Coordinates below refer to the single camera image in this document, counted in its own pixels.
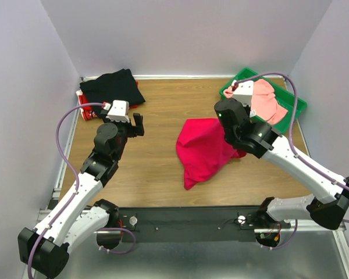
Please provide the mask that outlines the magenta t shirt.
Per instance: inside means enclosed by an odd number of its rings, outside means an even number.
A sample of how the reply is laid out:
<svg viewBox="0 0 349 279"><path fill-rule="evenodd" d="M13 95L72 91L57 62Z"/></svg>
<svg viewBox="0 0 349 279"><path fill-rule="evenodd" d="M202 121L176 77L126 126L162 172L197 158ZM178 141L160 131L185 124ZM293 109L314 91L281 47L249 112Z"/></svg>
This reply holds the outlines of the magenta t shirt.
<svg viewBox="0 0 349 279"><path fill-rule="evenodd" d="M217 118L187 119L176 141L176 153L184 168L186 190L211 179L230 160L247 155L225 141Z"/></svg>

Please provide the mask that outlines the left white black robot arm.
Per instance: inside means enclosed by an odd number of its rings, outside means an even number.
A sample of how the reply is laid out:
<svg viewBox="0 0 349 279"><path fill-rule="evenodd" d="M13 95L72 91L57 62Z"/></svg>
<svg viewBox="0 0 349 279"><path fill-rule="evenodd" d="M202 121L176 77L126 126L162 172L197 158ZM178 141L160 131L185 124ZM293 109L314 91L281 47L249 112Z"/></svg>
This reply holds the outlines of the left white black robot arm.
<svg viewBox="0 0 349 279"><path fill-rule="evenodd" d="M100 200L81 215L89 201L99 193L118 169L128 138L144 135L143 116L107 113L97 129L94 148L84 161L76 180L54 209L34 228L24 228L18 235L20 260L27 265L27 275L36 270L47 278L57 277L70 254L91 234L104 228L122 231L119 209Z"/></svg>

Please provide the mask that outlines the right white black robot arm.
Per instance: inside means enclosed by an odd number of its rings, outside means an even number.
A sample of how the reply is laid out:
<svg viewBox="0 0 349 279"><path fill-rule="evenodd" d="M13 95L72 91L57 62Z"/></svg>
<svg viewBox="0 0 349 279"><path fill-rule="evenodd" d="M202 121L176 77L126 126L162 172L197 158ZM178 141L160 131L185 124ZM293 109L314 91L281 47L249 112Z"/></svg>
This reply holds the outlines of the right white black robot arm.
<svg viewBox="0 0 349 279"><path fill-rule="evenodd" d="M244 106L230 98L214 106L225 131L225 140L234 149L274 163L310 190L298 198L267 198L256 213L264 228L276 221L301 219L336 230L349 207L349 176L338 175L290 145L289 140L265 122L251 122Z"/></svg>

